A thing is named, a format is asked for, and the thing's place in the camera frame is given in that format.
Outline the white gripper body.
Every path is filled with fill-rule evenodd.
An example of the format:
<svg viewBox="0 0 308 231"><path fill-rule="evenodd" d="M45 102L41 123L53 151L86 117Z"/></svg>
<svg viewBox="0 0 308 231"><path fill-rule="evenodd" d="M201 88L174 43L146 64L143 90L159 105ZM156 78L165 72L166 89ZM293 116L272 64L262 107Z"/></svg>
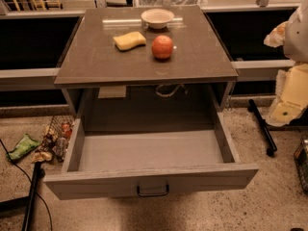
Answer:
<svg viewBox="0 0 308 231"><path fill-rule="evenodd" d="M308 64L298 64L276 77L277 102L291 103L303 111L308 106Z"/></svg>

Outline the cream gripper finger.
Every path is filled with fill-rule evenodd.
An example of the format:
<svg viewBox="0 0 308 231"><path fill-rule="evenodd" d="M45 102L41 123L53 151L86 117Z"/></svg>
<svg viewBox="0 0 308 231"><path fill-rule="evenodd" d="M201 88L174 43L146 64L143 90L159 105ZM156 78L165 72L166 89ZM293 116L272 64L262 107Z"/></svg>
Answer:
<svg viewBox="0 0 308 231"><path fill-rule="evenodd" d="M303 110L291 103L274 101L266 115L266 123L275 127L282 127L292 120L301 117Z"/></svg>
<svg viewBox="0 0 308 231"><path fill-rule="evenodd" d="M264 39L264 45L276 48L284 44L287 22L277 25Z"/></svg>

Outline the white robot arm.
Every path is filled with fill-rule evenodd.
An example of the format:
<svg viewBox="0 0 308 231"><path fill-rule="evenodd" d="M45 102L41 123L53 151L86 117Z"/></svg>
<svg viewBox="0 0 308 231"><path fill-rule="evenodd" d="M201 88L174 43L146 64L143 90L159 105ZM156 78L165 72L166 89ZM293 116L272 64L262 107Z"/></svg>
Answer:
<svg viewBox="0 0 308 231"><path fill-rule="evenodd" d="M284 55L295 62L288 71L276 76L275 98L266 123L281 127L300 118L308 108L308 1L304 0L290 18L276 26L264 45L283 47Z"/></svg>

